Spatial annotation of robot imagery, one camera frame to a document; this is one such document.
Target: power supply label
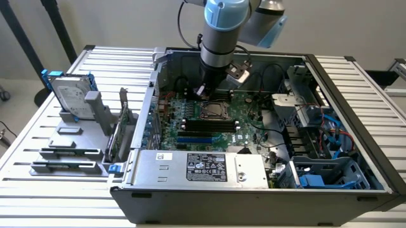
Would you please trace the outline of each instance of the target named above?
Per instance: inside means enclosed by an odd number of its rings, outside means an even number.
[[[186,179],[227,182],[226,155],[188,153]]]

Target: aluminum table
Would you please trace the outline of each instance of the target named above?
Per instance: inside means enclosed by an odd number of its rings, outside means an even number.
[[[112,112],[120,109],[120,87],[128,88],[130,108],[140,111],[152,72],[152,53],[154,49],[96,46],[82,52],[70,68],[68,73],[92,71],[103,102]],[[343,57],[317,58],[406,180],[406,140],[402,140],[406,128],[394,126],[406,126],[402,112],[357,62],[347,62]],[[0,159],[0,227],[135,227],[110,195],[107,178],[31,176],[28,173],[39,149],[60,122],[59,111],[60,105],[51,94]],[[377,126],[375,123],[385,120],[387,127]],[[387,212],[369,212],[342,227],[404,228],[406,204]]]

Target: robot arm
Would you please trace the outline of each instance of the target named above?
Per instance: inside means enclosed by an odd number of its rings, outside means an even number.
[[[184,0],[205,6],[206,25],[201,42],[203,84],[196,92],[210,94],[227,78],[239,87],[250,76],[251,62],[233,62],[238,41],[270,48],[282,31],[282,0]]]

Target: white wall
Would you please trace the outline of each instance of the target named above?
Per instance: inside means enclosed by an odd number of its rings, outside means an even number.
[[[86,44],[184,47],[176,30],[180,0],[58,2],[78,53]],[[44,67],[67,70],[70,63],[40,1],[11,0],[11,4]],[[270,51],[350,55],[369,69],[385,69],[395,57],[406,57],[405,0],[285,0],[285,5],[290,18]],[[186,5],[182,24],[194,42],[203,27],[201,7]],[[0,32],[0,77],[36,78],[3,17]]]

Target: motherboard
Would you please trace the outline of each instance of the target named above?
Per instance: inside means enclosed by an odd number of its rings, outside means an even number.
[[[176,94],[160,101],[162,150],[266,153],[258,147],[262,120],[250,112],[253,96],[234,93],[219,99],[187,100]]]

